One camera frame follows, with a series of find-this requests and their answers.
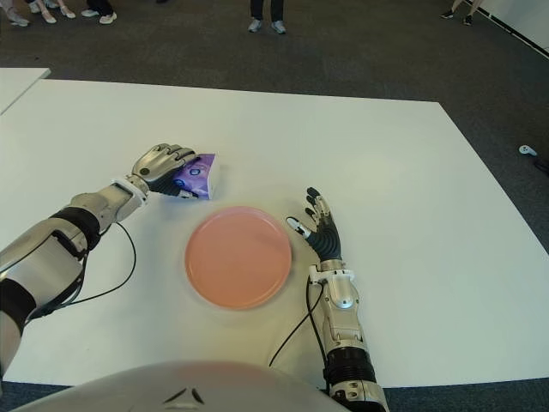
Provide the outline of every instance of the robotic hand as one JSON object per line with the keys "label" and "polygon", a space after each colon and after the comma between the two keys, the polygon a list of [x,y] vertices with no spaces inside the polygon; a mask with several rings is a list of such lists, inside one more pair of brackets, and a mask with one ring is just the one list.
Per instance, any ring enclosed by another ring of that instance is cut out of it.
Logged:
{"label": "robotic hand", "polygon": [[345,269],[341,243],[329,206],[314,188],[307,189],[307,201],[313,209],[305,212],[316,224],[311,230],[295,217],[287,223],[311,246],[320,259],[320,267],[310,267],[313,284],[323,289],[323,341],[326,348],[324,377],[329,395],[352,411],[389,412],[383,389],[376,383],[364,333],[358,318],[359,294],[352,284],[354,273]]}
{"label": "robotic hand", "polygon": [[196,158],[189,148],[165,143],[152,147],[132,174],[70,204],[0,251],[0,378],[21,341],[25,323],[53,312],[83,282],[83,262],[100,234],[147,201],[149,191],[180,196],[172,182]]}

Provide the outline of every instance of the white table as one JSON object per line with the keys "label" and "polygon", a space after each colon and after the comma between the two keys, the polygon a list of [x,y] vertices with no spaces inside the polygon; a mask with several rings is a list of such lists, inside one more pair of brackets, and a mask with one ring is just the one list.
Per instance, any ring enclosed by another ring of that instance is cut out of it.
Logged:
{"label": "white table", "polygon": [[[65,121],[44,128],[60,105]],[[29,111],[33,122],[24,121]],[[125,222],[138,250],[135,277],[32,322],[7,380],[75,385],[174,359],[266,364],[305,312],[313,253],[288,229],[286,285],[265,305],[233,312],[193,290],[184,248],[226,206],[305,218],[308,185],[329,200],[358,275],[381,385],[549,375],[549,257],[437,103],[44,80],[3,116],[2,135],[10,179],[0,247],[76,193],[130,171],[157,142],[217,152],[222,164],[214,201],[152,195]],[[119,283],[130,265],[113,228],[90,257],[82,297]],[[276,366],[322,384],[309,325]]]}
{"label": "white table", "polygon": [[50,75],[49,69],[0,68],[0,115],[34,83]]}

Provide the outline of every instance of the black cable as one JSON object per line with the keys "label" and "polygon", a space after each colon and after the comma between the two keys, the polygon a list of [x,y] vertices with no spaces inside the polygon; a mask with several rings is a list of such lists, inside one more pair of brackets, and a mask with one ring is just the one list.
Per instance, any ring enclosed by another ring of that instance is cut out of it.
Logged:
{"label": "black cable", "polygon": [[[105,292],[102,292],[100,294],[96,294],[94,296],[90,296],[89,298],[84,298],[84,299],[80,299],[80,300],[76,300],[76,301],[72,301],[72,302],[67,302],[67,304],[63,304],[63,307],[66,307],[66,306],[73,306],[73,305],[76,305],[78,303],[82,303],[82,302],[86,302],[88,300],[92,300],[92,299],[95,299],[95,298],[99,298],[100,296],[105,296],[106,294],[109,294],[110,292],[114,292],[115,290],[121,288],[123,285],[126,284],[126,282],[131,278],[131,276],[134,274],[134,270],[136,269],[136,264],[137,264],[137,252],[136,252],[136,245],[134,244],[134,241],[133,239],[131,238],[130,234],[128,233],[128,231],[126,230],[126,228],[124,226],[122,226],[120,223],[118,222],[115,222],[117,225],[119,225],[122,230],[124,230],[124,233],[126,233],[126,236],[128,237],[128,240],[130,241],[131,243],[131,250],[133,251],[133,254],[134,254],[134,263],[132,264],[131,266],[131,270],[130,270],[130,274],[124,279],[124,281],[122,283],[120,283],[118,286],[115,286],[114,288],[112,289],[109,289]],[[105,234],[107,230],[109,230],[110,227],[108,227],[101,235]]]}
{"label": "black cable", "polygon": [[[320,299],[323,297],[323,291],[324,291],[324,285],[322,285],[322,289],[320,290],[320,294],[318,295],[317,301],[315,302],[315,305],[312,307],[312,311],[314,311],[317,308],[318,302],[320,302]],[[305,320],[307,320],[307,317],[309,316],[309,313],[307,312],[305,316],[299,321],[299,323],[296,325],[295,328],[290,332],[290,334],[287,336],[286,339],[284,339],[284,342],[278,347],[276,352],[274,352],[273,357],[271,358],[271,361],[268,363],[268,367],[271,367],[273,365],[273,362],[275,362],[276,356],[281,352],[281,350],[286,346],[287,342],[290,340],[290,338],[293,336],[293,334],[299,329],[299,326],[303,324]]]}
{"label": "black cable", "polygon": [[328,362],[326,361],[326,352],[324,352],[323,341],[320,338],[320,335],[318,334],[317,324],[315,323],[315,319],[313,318],[311,313],[311,303],[309,302],[309,285],[310,285],[309,279],[307,279],[307,289],[305,290],[305,303],[307,304],[307,316],[309,316],[309,319],[311,320],[312,329],[315,332],[315,336],[317,337],[318,347],[320,348],[320,354],[323,357],[324,367],[327,367]]}
{"label": "black cable", "polygon": [[111,228],[111,226],[112,226],[112,224],[109,225],[109,226],[107,226],[106,229],[105,229],[103,232],[100,233],[100,238],[102,238],[103,235],[105,235],[105,234],[109,231],[109,229]]}

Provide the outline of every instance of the gray carpet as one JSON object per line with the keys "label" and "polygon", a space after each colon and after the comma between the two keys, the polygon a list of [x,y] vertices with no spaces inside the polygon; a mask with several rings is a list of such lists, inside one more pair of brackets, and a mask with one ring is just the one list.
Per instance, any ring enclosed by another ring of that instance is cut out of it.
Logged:
{"label": "gray carpet", "polygon": [[[549,251],[549,178],[516,150],[526,143],[549,158],[549,60],[481,15],[464,27],[438,18],[450,0],[287,0],[288,35],[278,36],[245,31],[245,0],[112,2],[112,26],[61,16],[51,26],[16,0],[33,24],[11,27],[2,15],[0,66],[50,67],[56,79],[438,101]],[[9,385],[1,410],[25,392],[44,394],[32,388]],[[542,379],[395,389],[389,403],[547,411],[547,393]]]}

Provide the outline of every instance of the white sneaker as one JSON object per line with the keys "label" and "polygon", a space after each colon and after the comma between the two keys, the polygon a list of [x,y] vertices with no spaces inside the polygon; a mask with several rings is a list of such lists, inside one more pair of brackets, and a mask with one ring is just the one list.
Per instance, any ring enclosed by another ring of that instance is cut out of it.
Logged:
{"label": "white sneaker", "polygon": [[53,0],[44,0],[44,5],[48,9],[59,9],[59,4],[55,3]]}
{"label": "white sneaker", "polygon": [[117,14],[113,11],[111,15],[102,15],[100,18],[101,24],[111,24],[117,19]]}
{"label": "white sneaker", "polygon": [[44,17],[44,20],[46,20],[50,24],[57,23],[55,17],[53,17],[48,10],[42,12],[42,17]]}
{"label": "white sneaker", "polygon": [[6,15],[8,16],[9,22],[11,23],[12,26],[26,27],[26,26],[28,26],[28,23],[30,22],[27,19],[23,19],[13,9],[8,10]]}
{"label": "white sneaker", "polygon": [[100,15],[97,11],[91,9],[85,9],[81,12],[81,15],[84,17],[94,17],[95,15]]}
{"label": "white sneaker", "polygon": [[28,8],[31,9],[31,13],[33,13],[34,15],[37,15],[40,12],[40,7],[38,7],[36,1],[29,3]]}
{"label": "white sneaker", "polygon": [[248,31],[250,33],[257,33],[259,29],[261,28],[262,22],[258,19],[253,19],[251,21],[251,24],[248,26]]}
{"label": "white sneaker", "polygon": [[67,6],[63,6],[61,8],[61,14],[64,15],[65,17],[67,17],[68,19],[75,19],[76,18],[76,15],[72,11],[70,11]]}
{"label": "white sneaker", "polygon": [[278,20],[273,21],[271,23],[271,27],[273,30],[275,30],[278,34],[286,34],[286,28],[284,27],[284,21]]}

